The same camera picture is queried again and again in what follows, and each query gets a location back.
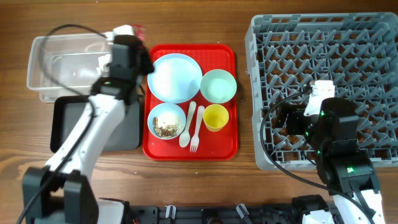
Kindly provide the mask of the red snack wrapper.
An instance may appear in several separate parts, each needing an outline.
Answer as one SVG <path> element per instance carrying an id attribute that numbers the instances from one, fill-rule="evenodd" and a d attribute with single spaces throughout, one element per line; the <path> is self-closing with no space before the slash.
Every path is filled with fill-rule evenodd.
<path id="1" fill-rule="evenodd" d="M 146 30 L 144 28 L 144 26 L 139 25 L 139 24 L 133 24 L 132 25 L 132 29 L 134 32 L 134 35 L 141 41 L 145 41 L 145 37 L 146 37 Z"/>

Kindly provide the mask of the light blue plate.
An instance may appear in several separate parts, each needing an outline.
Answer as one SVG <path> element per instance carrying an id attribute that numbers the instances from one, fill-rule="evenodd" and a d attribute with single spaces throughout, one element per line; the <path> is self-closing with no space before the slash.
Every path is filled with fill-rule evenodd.
<path id="1" fill-rule="evenodd" d="M 166 103 L 184 103 L 199 91 L 203 77 L 199 64 L 185 54 L 167 54 L 154 62 L 155 70 L 147 76 L 151 93 Z"/>

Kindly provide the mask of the light blue small bowl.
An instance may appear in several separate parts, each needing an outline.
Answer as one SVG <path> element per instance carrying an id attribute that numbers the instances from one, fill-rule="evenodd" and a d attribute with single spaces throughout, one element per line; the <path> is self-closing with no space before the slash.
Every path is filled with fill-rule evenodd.
<path id="1" fill-rule="evenodd" d="M 156 117 L 156 116 L 158 116 L 158 115 L 160 115 L 160 114 L 162 114 L 162 113 L 164 113 L 164 112 L 171 112 L 171 113 L 174 113 L 174 114 L 179 115 L 179 116 L 180 116 L 180 119 L 183 121 L 183 125 L 184 125 L 183 130 L 185 129 L 186 115 L 185 115 L 185 112 L 183 111 L 183 109 L 181 109 L 181 107 L 179 107 L 178 105 L 173 104 L 173 103 L 161 103 L 161 104 L 155 106 L 155 107 L 150 111 L 150 113 L 149 113 L 149 115 L 148 115 L 148 117 L 147 117 L 147 125 L 148 125 L 148 128 L 149 128 L 149 131 L 150 131 L 155 137 L 157 137 L 157 138 L 159 138 L 159 139 L 161 139 L 161 140 L 169 140 L 169 139 L 162 139 L 162 138 L 158 137 L 158 136 L 155 134 L 154 125 L 153 125 L 153 123 L 152 123 L 152 120 L 154 119 L 154 117 Z"/>

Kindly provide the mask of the food scraps rice and peanuts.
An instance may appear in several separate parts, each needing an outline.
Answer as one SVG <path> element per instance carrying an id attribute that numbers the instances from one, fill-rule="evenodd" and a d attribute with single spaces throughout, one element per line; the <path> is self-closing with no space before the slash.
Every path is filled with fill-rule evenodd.
<path id="1" fill-rule="evenodd" d="M 178 136 L 184 128 L 180 116 L 171 112 L 164 112 L 152 120 L 155 134 L 162 139 Z"/>

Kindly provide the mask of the white napkin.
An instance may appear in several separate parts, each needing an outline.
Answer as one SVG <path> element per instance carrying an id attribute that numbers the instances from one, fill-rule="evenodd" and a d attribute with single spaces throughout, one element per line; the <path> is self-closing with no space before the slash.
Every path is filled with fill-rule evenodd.
<path id="1" fill-rule="evenodd" d="M 98 75 L 104 75 L 109 72 L 109 63 L 111 62 L 111 55 L 106 54 L 98 58 L 98 66 L 96 68 Z"/>

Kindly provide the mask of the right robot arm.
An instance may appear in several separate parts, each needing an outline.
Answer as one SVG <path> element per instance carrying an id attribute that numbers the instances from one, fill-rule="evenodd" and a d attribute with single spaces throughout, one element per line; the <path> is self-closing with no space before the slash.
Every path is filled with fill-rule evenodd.
<path id="1" fill-rule="evenodd" d="M 327 98 L 312 113 L 305 105 L 281 104 L 275 125 L 313 148 L 317 174 L 344 223 L 384 223 L 376 170 L 358 147 L 358 123 L 352 101 Z"/>

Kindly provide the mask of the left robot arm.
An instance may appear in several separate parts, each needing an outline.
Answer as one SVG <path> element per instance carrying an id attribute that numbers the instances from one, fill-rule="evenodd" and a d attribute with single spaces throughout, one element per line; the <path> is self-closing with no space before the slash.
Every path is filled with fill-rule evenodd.
<path id="1" fill-rule="evenodd" d="M 135 35 L 116 35 L 109 75 L 99 78 L 75 127 L 41 169 L 30 167 L 22 181 L 24 209 L 18 222 L 129 223 L 129 202 L 99 199 L 90 185 L 96 161 L 114 130 L 138 104 L 138 79 L 154 71 Z"/>

